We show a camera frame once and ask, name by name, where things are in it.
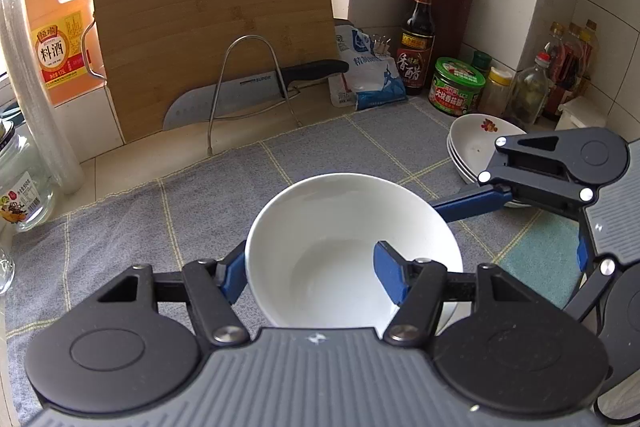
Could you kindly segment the white plate back fruit print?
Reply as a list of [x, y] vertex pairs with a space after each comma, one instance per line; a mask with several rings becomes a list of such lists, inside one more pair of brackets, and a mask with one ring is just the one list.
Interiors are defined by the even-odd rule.
[[459, 176], [473, 184], [494, 155], [495, 141], [525, 131], [504, 119], [486, 114], [468, 114], [456, 118], [448, 132], [447, 150]]

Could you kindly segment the white bowl pink flowers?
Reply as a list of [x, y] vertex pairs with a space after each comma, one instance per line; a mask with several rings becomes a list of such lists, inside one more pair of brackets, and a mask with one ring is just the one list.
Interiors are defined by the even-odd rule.
[[361, 173], [314, 176], [286, 188], [250, 227], [245, 268], [258, 307], [277, 327], [384, 333], [398, 308], [374, 273], [374, 246], [460, 272], [454, 233], [394, 182]]

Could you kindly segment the santoku kitchen knife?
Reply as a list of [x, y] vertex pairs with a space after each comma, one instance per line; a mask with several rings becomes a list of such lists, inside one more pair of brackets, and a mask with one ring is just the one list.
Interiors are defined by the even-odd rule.
[[[314, 61], [303, 65], [281, 69], [284, 87], [293, 95], [293, 83], [316, 81], [326, 77], [345, 74], [349, 64], [342, 60]], [[213, 106], [216, 84], [186, 91], [169, 106], [164, 117], [162, 130], [208, 121]], [[281, 102], [285, 95], [280, 86], [277, 72], [224, 80], [221, 83], [216, 116], [222, 117], [241, 112], [262, 103]]]

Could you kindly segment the grey checked dish mat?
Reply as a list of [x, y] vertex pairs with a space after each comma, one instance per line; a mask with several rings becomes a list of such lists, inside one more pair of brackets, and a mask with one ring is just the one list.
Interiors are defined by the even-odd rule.
[[432, 200], [462, 179], [447, 155], [451, 118], [422, 98], [286, 132], [65, 213], [13, 239], [6, 296], [9, 387], [20, 423], [40, 409], [24, 371], [29, 341], [115, 275], [172, 272], [219, 257], [289, 185], [329, 172], [394, 181]]

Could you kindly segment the yellow lid spice jar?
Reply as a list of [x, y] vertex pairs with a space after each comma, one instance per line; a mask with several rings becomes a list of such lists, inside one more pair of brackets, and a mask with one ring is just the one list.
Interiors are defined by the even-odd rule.
[[500, 117], [508, 104], [512, 80], [510, 72], [491, 67], [478, 103], [478, 111]]

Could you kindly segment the green lid sauce jar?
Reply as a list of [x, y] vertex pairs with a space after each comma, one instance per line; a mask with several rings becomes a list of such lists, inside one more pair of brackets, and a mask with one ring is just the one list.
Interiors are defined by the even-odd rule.
[[439, 57], [428, 101], [450, 116], [474, 113], [485, 84], [485, 77], [471, 65], [456, 58]]

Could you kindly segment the white plastic container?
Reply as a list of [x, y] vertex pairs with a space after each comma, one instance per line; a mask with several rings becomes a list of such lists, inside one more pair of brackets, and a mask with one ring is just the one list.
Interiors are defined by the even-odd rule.
[[603, 128], [605, 116], [589, 100], [578, 96], [559, 106], [560, 119], [555, 126], [556, 131], [582, 129], [590, 127]]

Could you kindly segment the clear bottle red cap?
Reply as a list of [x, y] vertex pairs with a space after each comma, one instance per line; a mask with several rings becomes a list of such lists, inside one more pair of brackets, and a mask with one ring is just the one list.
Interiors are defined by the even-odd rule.
[[518, 127], [529, 130], [540, 115], [550, 89], [547, 69], [550, 56], [539, 52], [533, 66], [523, 69], [513, 80], [504, 118]]

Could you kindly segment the green cap small jar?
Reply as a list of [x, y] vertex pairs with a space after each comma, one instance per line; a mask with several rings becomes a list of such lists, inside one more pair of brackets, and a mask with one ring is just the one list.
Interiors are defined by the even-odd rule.
[[471, 66], [480, 72], [484, 77], [489, 75], [492, 57], [480, 50], [475, 50], [472, 57]]

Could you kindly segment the dark vinegar bottle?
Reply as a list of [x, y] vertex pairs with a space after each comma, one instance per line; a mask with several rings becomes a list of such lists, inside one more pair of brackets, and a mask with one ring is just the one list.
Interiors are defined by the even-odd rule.
[[435, 40], [431, 9], [432, 0], [414, 0], [412, 12], [401, 28], [396, 67], [410, 95], [423, 90], [430, 67]]

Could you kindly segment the red label sauce bottle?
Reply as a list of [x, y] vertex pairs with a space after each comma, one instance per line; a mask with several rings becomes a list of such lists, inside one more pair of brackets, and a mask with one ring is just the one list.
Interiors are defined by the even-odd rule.
[[564, 32], [565, 60], [561, 69], [561, 81], [552, 98], [554, 112], [542, 110], [544, 117], [558, 121], [559, 106], [582, 95], [590, 83], [590, 70], [599, 49], [598, 25], [587, 20], [585, 26], [569, 23]]

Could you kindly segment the glass jar with label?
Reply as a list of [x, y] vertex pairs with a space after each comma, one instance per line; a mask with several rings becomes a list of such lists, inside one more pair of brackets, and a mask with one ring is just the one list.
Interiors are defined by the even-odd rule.
[[29, 131], [1, 121], [1, 219], [17, 232], [46, 221], [55, 205], [54, 180]]

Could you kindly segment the bamboo cutting board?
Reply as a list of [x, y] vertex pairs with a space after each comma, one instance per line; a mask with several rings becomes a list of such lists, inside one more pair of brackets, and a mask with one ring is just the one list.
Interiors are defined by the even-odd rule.
[[127, 142], [180, 95], [337, 58], [331, 0], [93, 0], [107, 88]]

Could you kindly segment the orange cooking wine jug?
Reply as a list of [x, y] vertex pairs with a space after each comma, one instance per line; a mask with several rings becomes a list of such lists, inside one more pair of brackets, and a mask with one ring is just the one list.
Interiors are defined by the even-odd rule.
[[53, 105], [105, 82], [92, 0], [24, 0], [30, 43]]

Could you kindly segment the tall plastic wrap roll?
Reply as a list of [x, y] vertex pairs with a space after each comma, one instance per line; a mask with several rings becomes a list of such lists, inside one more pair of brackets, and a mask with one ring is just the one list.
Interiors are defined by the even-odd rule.
[[54, 108], [29, 40], [24, 0], [1, 0], [1, 47], [15, 98], [43, 162], [61, 191], [74, 194], [85, 182], [79, 161], [58, 127]]

